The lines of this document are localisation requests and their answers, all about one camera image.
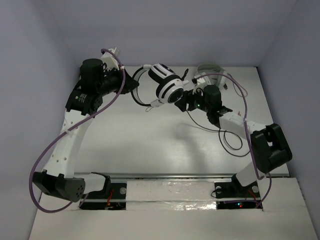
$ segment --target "black mount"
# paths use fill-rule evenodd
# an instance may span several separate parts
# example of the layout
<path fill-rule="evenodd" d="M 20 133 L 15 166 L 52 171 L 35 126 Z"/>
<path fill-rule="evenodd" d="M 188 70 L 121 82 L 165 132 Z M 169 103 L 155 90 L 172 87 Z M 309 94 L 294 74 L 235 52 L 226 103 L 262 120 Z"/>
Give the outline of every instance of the black mount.
<path fill-rule="evenodd" d="M 255 164 L 264 174 L 292 159 L 292 152 L 278 124 L 273 123 L 261 131 L 254 131 L 250 139 Z"/>
<path fill-rule="evenodd" d="M 107 71 L 100 59 L 87 59 L 80 67 L 80 80 L 77 82 L 66 103 L 66 110 L 80 111 L 82 115 L 92 115 L 102 105 L 102 97 L 117 93 L 122 84 L 121 70 Z M 139 86 L 125 70 L 125 84 L 121 94 L 128 94 Z"/>
<path fill-rule="evenodd" d="M 232 198 L 251 198 L 253 187 L 258 187 L 257 181 L 249 184 L 248 186 L 241 186 L 236 175 L 233 175 L 229 182 L 215 182 L 214 193 L 217 199 L 232 199 Z M 260 193 L 254 193 L 256 198 L 260 198 Z"/>
<path fill-rule="evenodd" d="M 109 191 L 110 177 L 99 174 L 105 177 L 104 187 L 102 191 Z M 64 178 L 63 174 L 59 176 L 48 175 L 47 171 L 33 174 L 32 182 L 46 195 L 71 201 L 78 202 L 84 194 L 86 183 L 83 178 Z"/>
<path fill-rule="evenodd" d="M 175 102 L 182 112 L 200 109 L 206 112 L 209 122 L 220 128 L 219 118 L 231 109 L 222 105 L 221 92 L 215 85 L 208 85 L 203 90 L 198 89 L 195 94 L 193 90 L 184 91 L 182 98 Z"/>

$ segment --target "gray wall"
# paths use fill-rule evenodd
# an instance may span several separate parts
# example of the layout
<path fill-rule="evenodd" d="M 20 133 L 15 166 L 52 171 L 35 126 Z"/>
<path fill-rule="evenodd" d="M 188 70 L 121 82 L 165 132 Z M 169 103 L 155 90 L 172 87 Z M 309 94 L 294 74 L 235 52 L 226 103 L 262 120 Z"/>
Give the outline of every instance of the gray wall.
<path fill-rule="evenodd" d="M 0 239 L 23 240 L 36 213 L 29 173 L 59 133 L 77 69 L 42 0 L 0 5 Z"/>
<path fill-rule="evenodd" d="M 46 0 L 78 63 L 258 66 L 296 0 Z"/>
<path fill-rule="evenodd" d="M 297 177 L 320 236 L 320 1 L 299 0 L 268 50 L 259 74 L 275 122 L 293 153 Z"/>

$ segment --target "white tabletop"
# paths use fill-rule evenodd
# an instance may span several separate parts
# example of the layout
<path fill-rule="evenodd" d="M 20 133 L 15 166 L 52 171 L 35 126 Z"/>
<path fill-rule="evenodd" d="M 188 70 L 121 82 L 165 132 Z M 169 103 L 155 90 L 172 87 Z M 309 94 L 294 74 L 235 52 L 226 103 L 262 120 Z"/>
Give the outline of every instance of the white tabletop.
<path fill-rule="evenodd" d="M 171 67 L 182 76 L 187 67 Z M 138 67 L 127 67 L 132 75 Z M 232 76 L 248 91 L 248 119 L 272 124 L 265 94 L 255 67 L 226 67 Z M 191 79 L 195 68 L 189 67 L 186 79 Z M 140 79 L 139 96 L 146 103 L 156 99 L 157 83 L 145 73 Z M 232 86 L 221 90 L 224 106 L 244 114 L 244 103 Z M 114 94 L 103 98 L 106 105 Z M 123 174 L 178 174 L 178 175 L 225 175 L 244 168 L 250 161 L 246 157 L 234 157 L 221 147 L 217 133 L 199 128 L 187 113 L 174 104 L 165 104 L 150 112 L 137 105 L 130 94 L 121 95 L 105 112 L 98 115 L 87 130 L 78 154 L 77 173 L 103 172 Z M 211 125 L 206 113 L 191 112 L 201 125 Z M 239 140 L 227 136 L 230 143 L 239 146 Z M 248 151 L 244 141 L 243 154 Z M 286 165 L 273 171 L 273 175 L 288 176 Z"/>
<path fill-rule="evenodd" d="M 127 200 L 142 205 L 131 210 L 76 210 L 72 204 L 66 210 L 48 214 L 37 211 L 30 240 L 316 240 L 308 210 L 294 178 L 274 178 L 270 194 L 260 209 L 234 210 L 163 210 L 158 203 L 176 204 L 179 199 L 198 203 L 210 196 L 212 184 L 194 181 L 188 183 L 188 193 L 183 191 L 172 194 L 153 188 L 149 184 L 127 186 Z M 265 195 L 269 180 L 258 182 L 260 193 Z M 68 202 L 43 195 L 40 204 L 48 209 L 57 209 Z"/>

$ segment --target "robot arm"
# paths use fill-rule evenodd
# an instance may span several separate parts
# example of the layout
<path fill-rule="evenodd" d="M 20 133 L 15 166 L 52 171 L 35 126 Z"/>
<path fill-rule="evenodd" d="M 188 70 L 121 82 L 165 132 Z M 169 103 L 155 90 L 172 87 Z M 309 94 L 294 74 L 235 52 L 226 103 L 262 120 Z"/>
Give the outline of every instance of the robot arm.
<path fill-rule="evenodd" d="M 215 85 L 201 84 L 198 81 L 195 89 L 185 91 L 175 105 L 182 111 L 195 109 L 206 112 L 209 122 L 220 129 L 224 129 L 247 139 L 245 120 L 222 105 L 221 92 Z M 235 174 L 231 183 L 225 184 L 225 192 L 235 195 L 245 191 L 247 186 L 264 177 L 272 170 L 280 167 L 292 159 L 292 152 L 286 137 L 279 125 L 273 123 L 264 125 L 246 120 L 247 133 L 250 137 L 252 162 Z"/>
<path fill-rule="evenodd" d="M 109 176 L 99 173 L 75 175 L 75 163 L 84 135 L 92 119 L 68 131 L 75 124 L 95 114 L 102 97 L 118 92 L 122 76 L 117 62 L 107 52 L 101 59 L 87 59 L 80 67 L 80 80 L 66 103 L 61 134 L 42 172 L 34 172 L 32 182 L 46 195 L 78 202 L 83 194 L 101 191 L 110 183 Z M 125 84 L 120 94 L 130 93 L 139 84 L 125 71 Z"/>

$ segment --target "purple cable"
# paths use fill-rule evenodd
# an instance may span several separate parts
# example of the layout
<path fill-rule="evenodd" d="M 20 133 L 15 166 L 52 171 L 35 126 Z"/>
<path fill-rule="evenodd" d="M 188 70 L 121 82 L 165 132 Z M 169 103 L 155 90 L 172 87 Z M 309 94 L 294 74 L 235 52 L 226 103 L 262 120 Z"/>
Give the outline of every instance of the purple cable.
<path fill-rule="evenodd" d="M 88 196 L 89 196 L 89 193 L 87 193 L 87 194 L 84 196 L 82 202 L 79 203 L 79 206 L 78 206 L 79 208 L 82 206 L 82 204 L 84 204 L 84 202 L 85 202 L 85 200 L 87 199 Z"/>
<path fill-rule="evenodd" d="M 101 52 L 107 52 L 109 54 L 111 54 L 115 60 L 117 60 L 118 64 L 119 64 L 119 67 L 122 71 L 122 84 L 121 84 L 121 87 L 119 89 L 119 91 L 116 93 L 116 95 L 114 96 L 114 98 L 106 105 L 104 106 L 103 108 L 101 108 L 99 111 L 97 111 L 96 113 L 92 114 L 91 116 L 88 116 L 87 118 L 83 119 L 82 121 L 76 123 L 75 125 L 73 125 L 72 127 L 70 127 L 68 129 L 68 131 L 72 131 L 73 129 L 79 127 L 81 124 L 87 122 L 88 120 L 94 118 L 95 116 L 97 116 L 98 114 L 102 113 L 104 110 L 106 110 L 108 107 L 110 107 L 116 100 L 117 98 L 120 96 L 120 93 L 122 92 L 122 90 L 124 89 L 124 86 L 125 86 L 125 83 L 126 83 L 126 71 L 125 69 L 123 68 L 123 64 L 121 63 L 121 61 L 119 60 L 119 58 L 111 51 L 109 51 L 108 49 L 101 49 Z M 34 205 L 39 209 L 41 210 L 42 212 L 45 212 L 47 214 L 54 214 L 54 213 L 58 213 L 64 209 L 66 209 L 67 207 L 69 207 L 72 202 L 69 202 L 66 206 L 62 207 L 62 208 L 59 208 L 59 209 L 56 209 L 56 210 L 48 210 L 48 209 L 45 209 L 43 208 L 42 206 L 40 206 L 39 202 L 37 201 L 36 197 L 35 197 L 35 193 L 34 193 L 34 188 L 33 188 L 33 183 L 32 183 L 32 179 L 33 179 L 33 175 L 36 171 L 36 168 L 39 164 L 39 162 L 41 161 L 41 159 L 45 156 L 45 154 L 49 151 L 49 149 L 51 149 L 60 139 L 62 139 L 65 135 L 67 135 L 66 132 L 63 132 L 61 133 L 55 140 L 53 140 L 46 148 L 45 150 L 40 154 L 40 156 L 38 157 L 38 159 L 35 161 L 32 169 L 31 169 L 31 172 L 30 172 L 30 176 L 29 176 L 29 192 L 30 192 L 30 196 L 31 196 L 31 200 L 32 202 L 34 203 Z"/>
<path fill-rule="evenodd" d="M 271 174 L 268 173 L 269 175 L 269 187 L 268 187 L 268 190 L 266 191 L 264 197 L 261 199 L 260 203 L 258 204 L 258 206 L 256 206 L 255 208 L 257 209 L 259 206 L 261 206 L 262 202 L 266 199 L 266 197 L 268 196 L 270 190 L 271 190 L 271 186 L 272 186 L 272 177 L 271 177 Z"/>

